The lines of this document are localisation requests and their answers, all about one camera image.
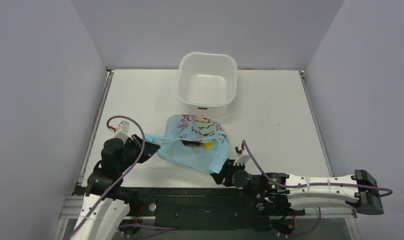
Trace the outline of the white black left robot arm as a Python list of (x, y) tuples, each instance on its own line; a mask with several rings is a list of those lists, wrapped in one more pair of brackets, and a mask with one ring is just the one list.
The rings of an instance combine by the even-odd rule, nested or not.
[(136, 134), (106, 140), (87, 179), (78, 220), (68, 240), (111, 240), (126, 215), (142, 209), (136, 190), (122, 187), (125, 173), (150, 159), (160, 146)]

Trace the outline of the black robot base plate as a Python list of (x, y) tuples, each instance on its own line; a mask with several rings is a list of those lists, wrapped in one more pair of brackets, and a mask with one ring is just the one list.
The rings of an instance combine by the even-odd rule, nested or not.
[(271, 184), (248, 184), (231, 188), (121, 187), (118, 198), (131, 200), (123, 220), (130, 224), (154, 220), (157, 227), (178, 231), (225, 231), (254, 229), (270, 231), (304, 216), (305, 210), (291, 208), (287, 197)]

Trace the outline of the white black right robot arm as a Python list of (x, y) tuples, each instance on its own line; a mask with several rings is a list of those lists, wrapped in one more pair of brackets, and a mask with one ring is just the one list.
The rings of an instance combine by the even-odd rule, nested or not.
[(218, 185), (236, 187), (254, 197), (260, 211), (272, 215), (306, 208), (348, 208), (362, 215), (382, 215), (384, 209), (377, 181), (365, 170), (341, 177), (309, 177), (267, 172), (250, 174), (243, 163), (227, 160), (218, 173)]

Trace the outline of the light blue plastic bag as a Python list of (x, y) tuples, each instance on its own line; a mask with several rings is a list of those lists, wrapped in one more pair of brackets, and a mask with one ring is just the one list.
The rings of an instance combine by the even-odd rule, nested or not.
[(161, 159), (208, 175), (221, 171), (230, 152), (229, 138), (219, 122), (191, 114), (171, 116), (163, 135), (146, 133), (145, 139), (160, 146)]

